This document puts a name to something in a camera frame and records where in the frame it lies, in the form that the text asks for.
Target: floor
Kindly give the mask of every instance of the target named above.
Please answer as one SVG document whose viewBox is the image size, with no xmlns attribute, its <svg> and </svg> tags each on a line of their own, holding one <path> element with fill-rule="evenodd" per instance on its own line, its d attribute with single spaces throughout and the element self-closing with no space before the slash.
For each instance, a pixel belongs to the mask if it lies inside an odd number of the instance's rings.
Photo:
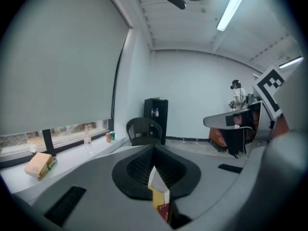
<svg viewBox="0 0 308 231">
<path fill-rule="evenodd" d="M 218 152 L 209 142 L 166 140 L 166 145 L 188 152 L 234 158 L 226 151 Z M 245 153 L 239 153 L 241 159 L 248 159 Z"/>
</svg>

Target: white wall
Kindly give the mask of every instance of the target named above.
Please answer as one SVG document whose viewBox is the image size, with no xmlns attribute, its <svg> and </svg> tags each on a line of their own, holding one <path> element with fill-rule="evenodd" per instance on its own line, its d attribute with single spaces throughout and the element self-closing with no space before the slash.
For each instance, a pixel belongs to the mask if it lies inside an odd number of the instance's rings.
<svg viewBox="0 0 308 231">
<path fill-rule="evenodd" d="M 126 124 L 143 117 L 144 100 L 149 98 L 150 52 L 138 29 L 131 29 L 124 44 L 115 96 L 115 133 L 126 136 Z"/>
<path fill-rule="evenodd" d="M 231 111 L 234 79 L 252 92 L 253 74 L 238 62 L 193 51 L 155 51 L 149 95 L 169 100 L 167 136 L 208 138 L 203 118 Z"/>
</svg>

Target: soda can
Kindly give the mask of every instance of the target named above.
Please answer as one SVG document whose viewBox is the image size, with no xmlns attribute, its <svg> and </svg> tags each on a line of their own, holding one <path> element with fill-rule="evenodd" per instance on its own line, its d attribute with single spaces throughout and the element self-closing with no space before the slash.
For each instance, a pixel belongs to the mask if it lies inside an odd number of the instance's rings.
<svg viewBox="0 0 308 231">
<path fill-rule="evenodd" d="M 111 134 L 110 134 L 110 133 L 106 133 L 106 141 L 107 141 L 108 143 L 111 142 Z"/>
<path fill-rule="evenodd" d="M 114 141 L 115 140 L 115 132 L 111 131 L 110 134 L 111 134 L 111 140 Z"/>
</svg>

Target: bottle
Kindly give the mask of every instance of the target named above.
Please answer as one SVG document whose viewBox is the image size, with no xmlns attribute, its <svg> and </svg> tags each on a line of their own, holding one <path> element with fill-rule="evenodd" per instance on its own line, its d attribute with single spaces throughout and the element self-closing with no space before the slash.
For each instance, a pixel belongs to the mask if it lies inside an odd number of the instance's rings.
<svg viewBox="0 0 308 231">
<path fill-rule="evenodd" d="M 89 153 L 89 155 L 92 155 L 93 154 L 92 144 L 91 144 L 92 140 L 91 140 L 91 136 L 89 136 L 88 125 L 85 125 L 85 135 L 83 137 L 83 142 L 85 143 L 87 153 Z"/>
</svg>

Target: cardboard box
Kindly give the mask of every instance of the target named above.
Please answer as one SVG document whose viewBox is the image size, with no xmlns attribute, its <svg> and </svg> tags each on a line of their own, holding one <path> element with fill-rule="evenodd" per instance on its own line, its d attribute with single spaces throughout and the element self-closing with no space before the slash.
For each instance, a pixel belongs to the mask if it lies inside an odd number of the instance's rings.
<svg viewBox="0 0 308 231">
<path fill-rule="evenodd" d="M 50 154 L 37 153 L 25 167 L 25 173 L 33 176 L 37 180 L 43 177 L 54 167 L 56 159 Z"/>
</svg>

